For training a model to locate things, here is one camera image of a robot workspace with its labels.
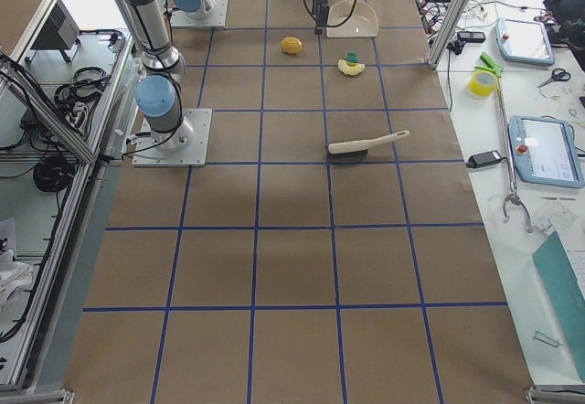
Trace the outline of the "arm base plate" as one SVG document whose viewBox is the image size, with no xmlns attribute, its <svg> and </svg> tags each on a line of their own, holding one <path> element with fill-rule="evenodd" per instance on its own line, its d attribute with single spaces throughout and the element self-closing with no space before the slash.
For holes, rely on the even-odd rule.
<svg viewBox="0 0 585 404">
<path fill-rule="evenodd" d="M 183 109 L 183 122 L 174 135 L 151 132 L 143 118 L 132 165 L 136 167 L 204 166 L 213 111 L 211 109 Z"/>
<path fill-rule="evenodd" d="M 172 28 L 223 28 L 226 25 L 229 0 L 172 0 L 172 2 Z"/>
</svg>

